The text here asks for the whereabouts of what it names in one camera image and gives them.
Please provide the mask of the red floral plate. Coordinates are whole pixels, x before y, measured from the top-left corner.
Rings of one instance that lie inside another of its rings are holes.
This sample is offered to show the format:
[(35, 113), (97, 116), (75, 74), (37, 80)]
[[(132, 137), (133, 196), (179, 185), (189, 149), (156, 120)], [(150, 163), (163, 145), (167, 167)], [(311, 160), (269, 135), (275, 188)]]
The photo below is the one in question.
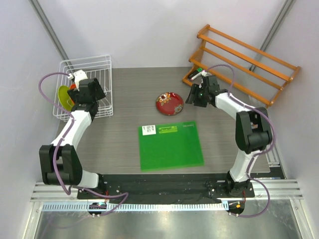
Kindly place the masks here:
[(174, 116), (183, 109), (184, 102), (180, 95), (173, 92), (165, 92), (157, 97), (156, 109), (167, 116)]

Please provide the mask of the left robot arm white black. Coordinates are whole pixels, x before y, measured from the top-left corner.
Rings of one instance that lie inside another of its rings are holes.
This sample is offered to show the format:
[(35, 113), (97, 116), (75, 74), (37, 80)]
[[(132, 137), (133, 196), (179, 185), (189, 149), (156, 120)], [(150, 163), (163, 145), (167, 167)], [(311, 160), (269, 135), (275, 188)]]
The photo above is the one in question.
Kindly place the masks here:
[(103, 177), (83, 170), (76, 149), (98, 112), (98, 101), (106, 95), (97, 78), (80, 80), (67, 94), (75, 103), (71, 111), (66, 111), (69, 114), (67, 124), (51, 144), (39, 149), (42, 180), (46, 185), (62, 186), (68, 195), (67, 185), (89, 188), (89, 193), (100, 199), (106, 193)]

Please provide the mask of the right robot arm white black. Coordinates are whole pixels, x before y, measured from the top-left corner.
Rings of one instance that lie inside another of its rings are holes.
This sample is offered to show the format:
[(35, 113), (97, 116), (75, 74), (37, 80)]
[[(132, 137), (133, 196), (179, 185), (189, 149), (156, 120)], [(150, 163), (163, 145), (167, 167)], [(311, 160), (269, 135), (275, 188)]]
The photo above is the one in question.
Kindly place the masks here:
[(227, 172), (225, 193), (239, 197), (248, 188), (251, 169), (259, 155), (273, 143), (272, 125), (264, 107), (255, 108), (237, 99), (226, 89), (221, 89), (216, 76), (202, 77), (200, 84), (192, 84), (187, 104), (218, 108), (235, 119), (236, 159)]

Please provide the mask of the orange wooden shelf rack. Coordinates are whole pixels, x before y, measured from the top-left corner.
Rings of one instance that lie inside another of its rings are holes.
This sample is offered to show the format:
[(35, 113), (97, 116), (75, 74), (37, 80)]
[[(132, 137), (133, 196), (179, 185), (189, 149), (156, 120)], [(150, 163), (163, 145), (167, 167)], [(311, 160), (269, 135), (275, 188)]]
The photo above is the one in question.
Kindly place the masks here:
[(197, 79), (190, 75), (197, 69), (215, 74), (218, 79), (231, 84), (246, 94), (254, 105), (269, 108), (274, 105), (284, 89), (301, 70), (295, 66), (222, 31), (209, 24), (196, 35), (200, 44), (189, 57), (191, 70), (183, 82), (192, 85)]

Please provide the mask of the green capped marker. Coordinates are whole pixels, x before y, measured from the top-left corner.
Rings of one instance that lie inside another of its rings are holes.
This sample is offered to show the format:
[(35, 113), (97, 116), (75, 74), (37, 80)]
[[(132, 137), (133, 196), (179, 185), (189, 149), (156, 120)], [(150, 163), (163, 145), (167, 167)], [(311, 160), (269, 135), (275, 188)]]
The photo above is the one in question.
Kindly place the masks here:
[(197, 68), (196, 70), (194, 70), (193, 72), (191, 72), (187, 79), (190, 80), (190, 81), (193, 81), (194, 79), (196, 79), (198, 76), (201, 75), (201, 72), (203, 71), (202, 68)]

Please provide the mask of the lime green plate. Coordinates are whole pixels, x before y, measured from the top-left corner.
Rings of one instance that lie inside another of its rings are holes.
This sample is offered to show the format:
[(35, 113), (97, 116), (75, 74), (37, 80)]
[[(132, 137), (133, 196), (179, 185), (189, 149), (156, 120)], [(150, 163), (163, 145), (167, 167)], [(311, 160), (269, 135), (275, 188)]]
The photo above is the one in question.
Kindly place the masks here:
[(71, 111), (74, 103), (68, 95), (69, 88), (67, 86), (60, 86), (58, 89), (58, 99), (61, 105), (67, 110)]

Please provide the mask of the green cutting mat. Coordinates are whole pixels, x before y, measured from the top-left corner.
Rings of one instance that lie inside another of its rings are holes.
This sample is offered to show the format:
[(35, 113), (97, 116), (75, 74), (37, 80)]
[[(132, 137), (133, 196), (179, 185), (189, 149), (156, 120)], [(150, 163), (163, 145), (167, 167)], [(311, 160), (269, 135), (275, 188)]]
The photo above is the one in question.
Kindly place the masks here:
[(138, 134), (142, 172), (204, 165), (195, 121), (144, 125)]

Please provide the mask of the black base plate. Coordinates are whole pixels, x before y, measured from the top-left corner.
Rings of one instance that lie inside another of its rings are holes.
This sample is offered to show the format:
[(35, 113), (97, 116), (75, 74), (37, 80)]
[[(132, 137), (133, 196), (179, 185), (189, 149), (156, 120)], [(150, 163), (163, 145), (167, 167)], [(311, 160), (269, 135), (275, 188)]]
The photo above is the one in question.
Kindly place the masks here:
[(222, 199), (254, 198), (252, 183), (230, 190), (225, 173), (105, 174), (106, 194), (127, 192), (127, 204), (209, 204)]

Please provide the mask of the aluminium rail frame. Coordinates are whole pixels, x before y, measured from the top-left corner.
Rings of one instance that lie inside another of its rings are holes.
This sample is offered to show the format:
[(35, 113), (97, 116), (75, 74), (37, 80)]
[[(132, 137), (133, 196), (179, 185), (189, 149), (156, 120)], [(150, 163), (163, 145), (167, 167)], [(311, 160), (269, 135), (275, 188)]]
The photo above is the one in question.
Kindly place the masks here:
[[(261, 182), (267, 187), (273, 200), (301, 200), (303, 195), (296, 180), (293, 179), (263, 179)], [(257, 182), (252, 183), (252, 190), (257, 200), (267, 199), (266, 190)], [(71, 189), (67, 195), (62, 187), (36, 183), (31, 194), (32, 202), (64, 202), (77, 200), (78, 190)]]

